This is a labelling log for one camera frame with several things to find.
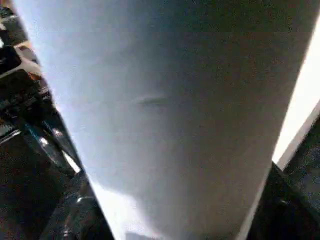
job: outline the black machine part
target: black machine part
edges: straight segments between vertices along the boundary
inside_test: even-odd
[[[113,239],[83,171],[70,181],[40,239]]]

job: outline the shiny black surface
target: shiny black surface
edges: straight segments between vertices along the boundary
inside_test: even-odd
[[[21,135],[0,144],[0,239],[39,238],[69,182],[47,162]]]
[[[113,240],[83,172],[71,180],[40,239]]]
[[[12,46],[0,48],[0,74],[18,67],[21,64],[20,57]]]
[[[320,239],[318,212],[274,164],[247,239]]]

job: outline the black surface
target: black surface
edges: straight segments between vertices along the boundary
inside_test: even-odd
[[[21,136],[0,145],[0,232],[38,239],[69,181]]]
[[[0,48],[0,74],[18,67],[21,64],[20,57],[12,46]]]
[[[320,212],[320,119],[312,126],[283,172]]]
[[[247,239],[320,239],[319,214],[274,164]]]

